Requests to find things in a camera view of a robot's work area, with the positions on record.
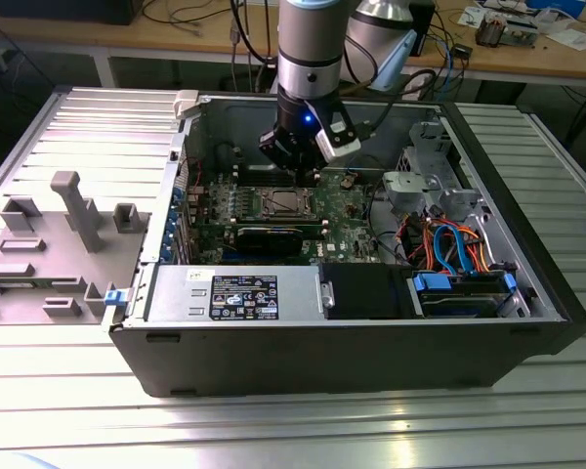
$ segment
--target blue latch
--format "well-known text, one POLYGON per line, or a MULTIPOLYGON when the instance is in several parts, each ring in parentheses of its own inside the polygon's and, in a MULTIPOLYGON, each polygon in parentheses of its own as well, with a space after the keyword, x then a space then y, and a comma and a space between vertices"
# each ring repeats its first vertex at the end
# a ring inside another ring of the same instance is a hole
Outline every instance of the blue latch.
POLYGON ((510 291, 514 292, 517 289, 517 281, 512 274, 504 274, 504 280, 510 291))
POLYGON ((422 290, 450 290, 451 282, 445 274, 419 274, 414 278, 414 287, 417 291, 422 290))
POLYGON ((119 290, 109 290, 105 295, 105 305, 107 306, 126 306, 130 301, 132 288, 122 288, 119 290))

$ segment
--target power connector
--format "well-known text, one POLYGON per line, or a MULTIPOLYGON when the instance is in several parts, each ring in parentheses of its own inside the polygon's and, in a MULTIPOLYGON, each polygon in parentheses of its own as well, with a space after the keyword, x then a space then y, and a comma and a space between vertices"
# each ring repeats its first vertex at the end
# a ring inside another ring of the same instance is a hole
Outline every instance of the power connector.
POLYGON ((232 20, 230 23, 230 42, 233 46, 236 46, 239 42, 241 42, 241 33, 236 27, 236 21, 232 20))

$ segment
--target motherboard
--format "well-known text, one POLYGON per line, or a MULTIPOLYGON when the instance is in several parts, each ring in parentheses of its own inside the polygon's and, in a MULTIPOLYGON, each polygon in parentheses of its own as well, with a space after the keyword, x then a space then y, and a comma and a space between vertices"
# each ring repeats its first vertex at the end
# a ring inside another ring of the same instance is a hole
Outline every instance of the motherboard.
POLYGON ((312 188, 213 175, 188 190, 188 255, 200 265, 380 262, 366 220, 368 185, 325 172, 312 188))

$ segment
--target sticker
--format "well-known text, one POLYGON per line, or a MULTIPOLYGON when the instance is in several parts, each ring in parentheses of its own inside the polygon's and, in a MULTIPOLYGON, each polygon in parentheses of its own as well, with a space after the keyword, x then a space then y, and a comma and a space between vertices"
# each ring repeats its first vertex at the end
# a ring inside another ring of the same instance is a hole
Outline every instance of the sticker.
POLYGON ((215 271, 212 269, 189 269, 187 270, 187 281, 210 281, 215 271))
POLYGON ((277 320, 276 276, 213 276, 211 320, 277 320))

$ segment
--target floor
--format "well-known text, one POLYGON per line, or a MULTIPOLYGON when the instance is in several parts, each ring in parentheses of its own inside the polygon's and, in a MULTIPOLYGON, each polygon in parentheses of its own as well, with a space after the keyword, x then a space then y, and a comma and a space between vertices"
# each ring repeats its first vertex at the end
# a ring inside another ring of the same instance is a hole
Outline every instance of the floor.
MULTIPOLYGON (((99 85, 93 61, 88 57, 56 54, 30 54, 30 57, 57 85, 99 85)), ((113 67, 124 88, 232 90, 227 64, 180 63, 180 77, 174 77, 171 63, 167 61, 114 59, 113 67)), ((239 79, 238 86, 241 91, 247 89, 247 80, 239 79)), ((478 81, 466 80, 460 95, 449 98, 471 102, 478 87, 478 81)), ((586 95, 586 89, 576 91, 586 95)), ((0 164, 50 92, 50 86, 21 55, 9 58, 9 71, 0 76, 0 164)), ((542 85, 528 85, 518 104, 533 109, 558 138, 564 136, 579 108, 561 87, 542 85)), ((571 153, 586 171, 586 131, 571 153)))

